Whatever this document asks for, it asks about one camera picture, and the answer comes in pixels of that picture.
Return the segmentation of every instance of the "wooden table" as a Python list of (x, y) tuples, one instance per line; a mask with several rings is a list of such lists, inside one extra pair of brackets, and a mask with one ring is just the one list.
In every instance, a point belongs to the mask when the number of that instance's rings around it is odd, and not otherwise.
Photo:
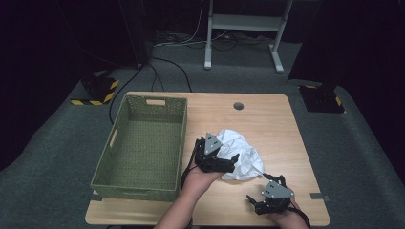
[[(310, 166), (288, 98), (282, 94), (199, 94), (129, 93), (187, 97), (187, 131), (182, 165), (188, 164), (197, 138), (207, 132), (216, 135), (222, 129), (235, 130), (260, 154), (266, 173), (286, 178), (301, 209), (314, 226), (325, 226), (330, 218), (324, 200), (310, 194), (320, 190)], [(240, 111), (234, 103), (244, 104)], [(248, 181), (217, 180), (201, 197), (193, 214), (194, 225), (260, 226), (274, 225), (266, 216), (254, 213), (245, 195), (263, 200), (261, 192), (268, 184), (264, 177)], [(91, 200), (86, 214), (90, 224), (154, 225), (170, 205), (133, 199), (103, 198)]]

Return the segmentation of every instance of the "hand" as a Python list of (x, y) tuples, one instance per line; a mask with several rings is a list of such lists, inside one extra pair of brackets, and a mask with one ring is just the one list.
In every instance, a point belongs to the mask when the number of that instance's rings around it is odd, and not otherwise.
[(191, 170), (185, 179), (181, 194), (192, 198), (200, 198), (209, 189), (212, 182), (224, 174), (218, 172), (205, 173), (196, 165), (194, 158), (189, 168)]
[[(289, 205), (289, 207), (301, 210), (298, 203), (295, 202), (295, 198), (291, 198), (290, 200), (291, 204)], [(308, 229), (304, 220), (297, 213), (291, 212), (289, 210), (286, 210), (282, 213), (270, 213), (267, 215), (282, 229)]]

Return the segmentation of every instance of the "white cable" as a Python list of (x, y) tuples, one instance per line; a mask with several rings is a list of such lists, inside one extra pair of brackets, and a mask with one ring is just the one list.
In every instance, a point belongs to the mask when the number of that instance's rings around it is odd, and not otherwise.
[[(242, 6), (241, 6), (241, 9), (239, 10), (239, 14), (241, 14), (242, 11), (244, 10), (245, 4), (246, 4), (246, 0), (244, 1), (244, 3), (243, 3)], [(196, 31), (195, 31), (194, 34), (191, 36), (191, 38), (189, 38), (189, 39), (187, 39), (187, 40), (185, 40), (185, 41), (181, 41), (181, 42), (179, 42), (179, 43), (175, 43), (175, 42), (160, 43), (160, 44), (155, 45), (154, 47), (160, 47), (160, 46), (186, 46), (186, 45), (194, 45), (194, 44), (206, 43), (206, 41), (198, 41), (198, 42), (186, 43), (186, 42), (192, 40), (192, 39), (196, 36), (197, 31), (199, 30), (200, 22), (201, 22), (201, 19), (202, 19), (202, 14), (203, 14), (203, 0), (202, 0), (201, 8), (200, 8), (199, 24), (198, 24), (198, 26), (197, 26)], [(219, 35), (219, 36), (217, 36), (217, 37), (211, 39), (211, 41), (214, 41), (214, 40), (216, 40), (216, 39), (218, 39), (218, 38), (224, 36), (227, 32), (228, 32), (228, 30), (224, 31), (221, 35)]]
[(202, 0), (202, 5), (200, 6), (199, 23), (197, 24), (196, 31), (194, 31), (194, 34), (193, 34), (189, 39), (187, 39), (187, 40), (185, 40), (185, 41), (181, 41), (181, 42), (179, 42), (179, 43), (174, 43), (174, 42), (160, 43), (160, 44), (155, 45), (154, 47), (166, 46), (166, 45), (169, 45), (169, 46), (178, 46), (179, 44), (184, 44), (184, 43), (187, 43), (187, 42), (191, 41), (192, 39), (194, 39), (194, 37), (196, 36), (197, 32), (199, 31), (200, 23), (201, 23), (201, 21), (202, 21), (202, 15), (203, 15), (203, 0)]

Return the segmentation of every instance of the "white cloth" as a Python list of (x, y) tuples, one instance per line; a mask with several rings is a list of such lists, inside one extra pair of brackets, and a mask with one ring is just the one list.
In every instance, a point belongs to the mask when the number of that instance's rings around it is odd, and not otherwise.
[(233, 130), (221, 130), (217, 139), (223, 144), (217, 158), (231, 159), (239, 154), (233, 173), (224, 174), (222, 179), (247, 180), (265, 172), (259, 153), (241, 134)]

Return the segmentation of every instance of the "cable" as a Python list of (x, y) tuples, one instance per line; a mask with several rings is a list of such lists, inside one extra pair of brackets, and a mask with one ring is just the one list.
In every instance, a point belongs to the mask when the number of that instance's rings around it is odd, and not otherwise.
[(193, 47), (191, 45), (186, 45), (188, 48), (193, 49), (193, 50), (201, 50), (205, 48), (205, 45), (202, 45), (200, 47)]
[(200, 143), (202, 143), (201, 140), (196, 140), (196, 143), (194, 144), (194, 149), (193, 152), (191, 153), (190, 160), (188, 161), (188, 165), (185, 168), (185, 170), (181, 174), (181, 181), (180, 181), (180, 189), (182, 190), (182, 186), (185, 183), (185, 179), (187, 178), (188, 174), (190, 173), (191, 170), (197, 168), (199, 165), (195, 165), (190, 169), (191, 164), (193, 163), (194, 156), (196, 155), (197, 147), (200, 146)]
[[(241, 9), (239, 10), (239, 13), (238, 13), (239, 15), (241, 15), (242, 11), (244, 10), (245, 4), (246, 4), (246, 0), (244, 0), (244, 3), (242, 4)], [(216, 40), (216, 39), (222, 37), (222, 36), (225, 35), (228, 31), (229, 31), (229, 30), (224, 31), (221, 35), (215, 37), (215, 38), (212, 39), (211, 41)]]
[(155, 78), (154, 78), (152, 86), (151, 86), (151, 92), (153, 91), (153, 88), (154, 88), (154, 85), (155, 85), (155, 82), (156, 82), (156, 78), (158, 78), (158, 81), (159, 81), (159, 83), (161, 85), (161, 89), (164, 91), (163, 83), (160, 80), (158, 72), (156, 71), (156, 69), (153, 67), (153, 65), (151, 63), (148, 63), (148, 66), (151, 67), (153, 69), (153, 71), (155, 72)]
[(232, 50), (232, 49), (234, 49), (238, 44), (239, 44), (239, 41), (238, 41), (238, 39), (236, 39), (236, 37), (235, 37), (235, 39), (233, 39), (233, 40), (231, 40), (231, 39), (229, 39), (229, 40), (226, 40), (226, 42), (224, 42), (224, 43), (230, 43), (230, 44), (232, 44), (232, 46), (230, 47), (230, 48), (227, 48), (227, 49), (224, 49), (224, 50), (222, 50), (222, 49), (218, 49), (217, 47), (215, 47), (214, 46), (214, 44), (212, 44), (211, 46), (212, 46), (212, 49), (214, 49), (214, 50), (216, 50), (216, 51), (220, 51), (220, 52), (225, 52), (225, 51), (230, 51), (230, 50)]
[(164, 46), (188, 46), (188, 45), (201, 44), (201, 43), (206, 43), (206, 41), (196, 41), (196, 42), (182, 43), (182, 44), (179, 43), (179, 44), (171, 44), (171, 45), (164, 45)]
[[(199, 22), (198, 22), (198, 24), (197, 24), (196, 30), (194, 31), (194, 34), (193, 34), (190, 38), (188, 38), (187, 40), (181, 41), (180, 44), (187, 43), (187, 42), (189, 42), (189, 41), (191, 41), (191, 40), (194, 39), (194, 37), (196, 36), (197, 32), (199, 31), (200, 24), (201, 24), (201, 21), (202, 21), (202, 15), (203, 15), (203, 0), (202, 0), (202, 4), (201, 4), (201, 6), (200, 6)], [(175, 44), (174, 44), (173, 42), (160, 43), (160, 44), (155, 45), (154, 47), (166, 46), (166, 45), (175, 45)]]
[(163, 39), (161, 43), (166, 43), (166, 42), (171, 42), (171, 43), (180, 43), (183, 42), (187, 39), (189, 39), (191, 36), (185, 33), (176, 33), (176, 32), (157, 32), (157, 38), (158, 39)]
[(140, 66), (139, 70), (134, 74), (134, 76), (132, 76), (132, 78), (130, 78), (130, 79), (118, 90), (118, 92), (116, 93), (116, 95), (113, 97), (113, 100), (112, 100), (111, 103), (110, 103), (110, 109), (109, 109), (109, 112), (108, 112), (108, 113), (109, 113), (109, 116), (110, 116), (111, 124), (114, 125), (114, 121), (113, 121), (113, 118), (112, 118), (112, 115), (111, 115), (111, 110), (112, 110), (112, 108), (113, 108), (114, 101), (116, 100), (118, 94), (122, 91), (122, 89), (125, 88), (125, 87), (129, 84), (129, 82), (131, 82), (135, 77), (137, 77), (137, 75), (140, 73), (140, 71), (141, 71), (142, 69), (143, 69), (143, 65)]
[(92, 56), (92, 57), (94, 57), (94, 58), (96, 58), (96, 59), (98, 59), (98, 60), (104, 61), (104, 62), (106, 62), (106, 63), (108, 63), (108, 64), (111, 64), (111, 65), (115, 65), (115, 66), (118, 66), (118, 67), (121, 67), (121, 68), (130, 68), (130, 69), (134, 69), (134, 68), (135, 68), (135, 67), (133, 67), (133, 66), (125, 66), (125, 65), (117, 64), (117, 63), (115, 63), (115, 62), (106, 60), (106, 59), (104, 59), (104, 58), (102, 58), (102, 57), (99, 57), (99, 56), (97, 56), (97, 55), (95, 55), (95, 54), (93, 54), (93, 53), (87, 51), (86, 49), (84, 49), (84, 48), (80, 45), (80, 43), (78, 42), (77, 37), (75, 36), (75, 32), (74, 32), (74, 30), (72, 29), (71, 25), (69, 24), (68, 18), (66, 18), (66, 15), (65, 15), (65, 13), (63, 12), (62, 7), (59, 5), (58, 0), (54, 0), (54, 1), (56, 2), (57, 7), (59, 8), (59, 11), (60, 11), (60, 13), (62, 14), (63, 20), (65, 21), (65, 23), (66, 23), (66, 25), (67, 25), (69, 31), (71, 32), (72, 37), (74, 38), (75, 43), (77, 44), (77, 46), (78, 46), (82, 51), (84, 51), (85, 53), (89, 54), (90, 56)]
[(157, 60), (160, 60), (160, 61), (165, 61), (165, 62), (171, 63), (171, 64), (177, 66), (179, 69), (181, 69), (182, 72), (184, 73), (184, 76), (185, 76), (185, 79), (186, 79), (186, 81), (187, 81), (187, 86), (188, 86), (188, 89), (190, 90), (190, 93), (193, 92), (193, 90), (191, 90), (190, 81), (188, 80), (188, 75), (187, 75), (187, 73), (185, 72), (185, 70), (184, 70), (182, 67), (180, 67), (178, 64), (176, 64), (175, 62), (170, 61), (170, 60), (161, 59), (161, 58), (157, 58), (157, 57), (151, 57), (151, 58), (152, 58), (152, 59), (157, 59)]
[(291, 202), (290, 204), (291, 204), (294, 208), (297, 208), (297, 207), (295, 207), (295, 205), (294, 205), (292, 202)]
[(304, 223), (310, 229), (309, 218), (307, 217), (307, 215), (303, 211), (299, 210), (298, 208), (291, 208), (291, 207), (288, 207), (287, 210), (289, 210), (290, 212), (298, 214), (298, 216), (300, 216), (304, 220)]

